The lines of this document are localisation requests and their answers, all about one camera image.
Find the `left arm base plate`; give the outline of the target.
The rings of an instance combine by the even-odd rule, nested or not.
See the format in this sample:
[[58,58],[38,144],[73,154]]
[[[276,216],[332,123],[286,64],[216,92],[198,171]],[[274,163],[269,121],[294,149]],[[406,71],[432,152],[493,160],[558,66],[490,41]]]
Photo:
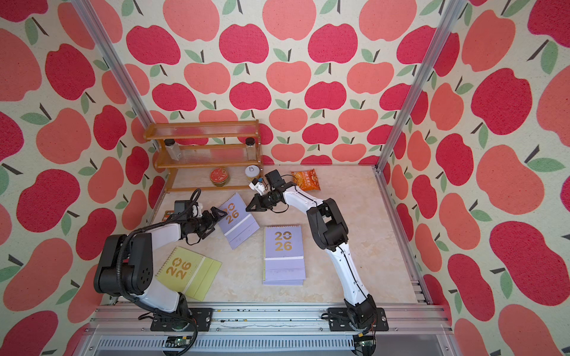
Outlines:
[[208,332],[212,322],[212,308],[190,308],[186,315],[159,311],[152,318],[153,332]]

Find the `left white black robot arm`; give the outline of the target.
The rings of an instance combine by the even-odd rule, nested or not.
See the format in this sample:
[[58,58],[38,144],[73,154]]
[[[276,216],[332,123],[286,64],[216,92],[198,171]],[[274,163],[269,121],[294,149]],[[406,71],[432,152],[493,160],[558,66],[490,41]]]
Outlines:
[[186,297],[164,286],[154,273],[154,252],[195,234],[200,240],[215,231],[228,214],[216,207],[204,210],[197,200],[178,200],[165,221],[115,234],[104,243],[94,289],[100,294],[123,297],[145,310],[140,319],[152,319],[158,332],[207,332],[212,310],[191,309]]

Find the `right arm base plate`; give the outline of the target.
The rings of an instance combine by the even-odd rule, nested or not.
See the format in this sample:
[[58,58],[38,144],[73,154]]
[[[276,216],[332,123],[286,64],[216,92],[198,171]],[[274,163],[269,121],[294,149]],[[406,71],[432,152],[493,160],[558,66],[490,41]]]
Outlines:
[[348,308],[328,308],[321,318],[328,322],[331,332],[387,332],[390,329],[383,308],[367,314],[357,314]]

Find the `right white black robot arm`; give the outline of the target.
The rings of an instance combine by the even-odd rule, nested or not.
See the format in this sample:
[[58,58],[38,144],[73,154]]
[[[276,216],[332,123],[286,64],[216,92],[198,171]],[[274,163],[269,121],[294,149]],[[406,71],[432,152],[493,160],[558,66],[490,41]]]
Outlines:
[[269,185],[261,178],[249,183],[255,195],[246,210],[266,212],[283,203],[305,213],[313,240],[329,255],[341,281],[348,325],[356,332],[369,332],[379,320],[376,303],[353,262],[348,245],[349,229],[335,200],[313,197],[294,182],[285,181],[277,170],[269,172],[265,178]]

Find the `purple calendar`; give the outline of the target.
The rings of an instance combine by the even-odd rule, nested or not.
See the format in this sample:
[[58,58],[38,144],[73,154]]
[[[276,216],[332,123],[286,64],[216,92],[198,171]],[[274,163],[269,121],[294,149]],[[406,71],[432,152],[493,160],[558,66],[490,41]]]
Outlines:
[[246,204],[238,193],[218,208],[227,213],[218,225],[231,249],[237,249],[260,228],[252,214],[246,211]]
[[272,225],[264,229],[266,286],[302,286],[306,280],[301,225]]

